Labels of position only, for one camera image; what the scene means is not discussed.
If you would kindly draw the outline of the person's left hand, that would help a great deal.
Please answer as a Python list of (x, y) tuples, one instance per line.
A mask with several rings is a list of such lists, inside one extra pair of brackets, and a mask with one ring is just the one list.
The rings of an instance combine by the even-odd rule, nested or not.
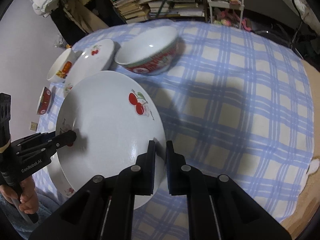
[(18, 209), (25, 214), (34, 214), (39, 209), (39, 200), (35, 191), (35, 182), (32, 176), (29, 176), (20, 182), (22, 193), (18, 195), (11, 187), (1, 185), (1, 209), (6, 215), (20, 215), (12, 200), (19, 200)]

